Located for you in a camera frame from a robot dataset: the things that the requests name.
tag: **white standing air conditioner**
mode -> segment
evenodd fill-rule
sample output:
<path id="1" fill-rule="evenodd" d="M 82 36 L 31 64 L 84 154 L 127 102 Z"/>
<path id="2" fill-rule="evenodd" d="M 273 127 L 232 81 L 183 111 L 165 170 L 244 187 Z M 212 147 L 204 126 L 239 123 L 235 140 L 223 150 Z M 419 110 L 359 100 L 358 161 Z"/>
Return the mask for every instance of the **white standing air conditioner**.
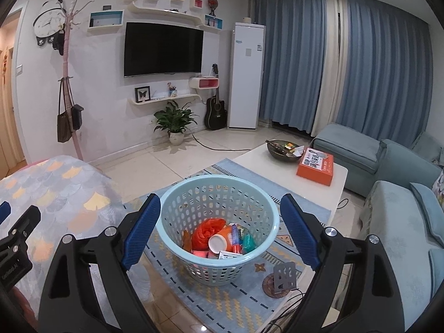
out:
<path id="1" fill-rule="evenodd" d="M 234 27 L 228 128 L 256 129 L 261 103 L 265 26 L 237 22 Z"/>

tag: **blue gripper pad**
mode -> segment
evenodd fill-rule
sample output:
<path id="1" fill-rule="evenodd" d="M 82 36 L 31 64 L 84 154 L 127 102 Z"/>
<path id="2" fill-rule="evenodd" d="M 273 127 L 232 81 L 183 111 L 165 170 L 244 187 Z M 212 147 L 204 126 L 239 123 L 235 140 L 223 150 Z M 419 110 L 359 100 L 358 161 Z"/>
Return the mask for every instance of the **blue gripper pad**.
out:
<path id="1" fill-rule="evenodd" d="M 317 241 L 301 216 L 302 209 L 284 195 L 281 199 L 281 217 L 284 220 L 302 261 L 316 270 L 320 265 Z"/>
<path id="2" fill-rule="evenodd" d="M 0 204 L 0 224 L 3 223 L 11 214 L 11 206 L 7 201 Z"/>
<path id="3" fill-rule="evenodd" d="M 126 270 L 136 264 L 142 256 L 148 239 L 160 216 L 160 198 L 154 195 L 150 202 L 142 207 L 143 212 L 123 243 L 121 264 Z"/>

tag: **panda wall clock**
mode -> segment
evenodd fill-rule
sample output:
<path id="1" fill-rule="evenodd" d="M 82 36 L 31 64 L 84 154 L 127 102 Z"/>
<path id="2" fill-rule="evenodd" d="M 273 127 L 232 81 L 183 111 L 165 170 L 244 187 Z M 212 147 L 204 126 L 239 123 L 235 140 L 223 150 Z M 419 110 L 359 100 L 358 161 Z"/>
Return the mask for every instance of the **panda wall clock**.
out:
<path id="1" fill-rule="evenodd" d="M 63 0 L 51 0 L 43 4 L 32 24 L 38 46 L 43 46 L 46 42 L 52 44 L 56 35 L 64 29 L 64 12 Z"/>

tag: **orange box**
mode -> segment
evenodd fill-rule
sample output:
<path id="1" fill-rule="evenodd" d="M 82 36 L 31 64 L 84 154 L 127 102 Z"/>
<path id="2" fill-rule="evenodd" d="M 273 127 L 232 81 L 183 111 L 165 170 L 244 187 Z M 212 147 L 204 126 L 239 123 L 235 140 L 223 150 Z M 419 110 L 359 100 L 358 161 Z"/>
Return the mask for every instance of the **orange box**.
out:
<path id="1" fill-rule="evenodd" d="M 330 186 L 333 179 L 333 155 L 308 148 L 296 175 Z"/>

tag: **red plastic bag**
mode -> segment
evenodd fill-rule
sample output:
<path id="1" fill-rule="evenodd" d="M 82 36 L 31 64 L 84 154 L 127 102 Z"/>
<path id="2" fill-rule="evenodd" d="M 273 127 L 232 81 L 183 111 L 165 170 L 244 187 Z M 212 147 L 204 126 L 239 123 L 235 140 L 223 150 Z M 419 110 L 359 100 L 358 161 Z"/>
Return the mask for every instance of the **red plastic bag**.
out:
<path id="1" fill-rule="evenodd" d="M 210 218 L 200 223 L 191 236 L 194 250 L 208 250 L 208 240 L 226 225 L 225 219 Z"/>

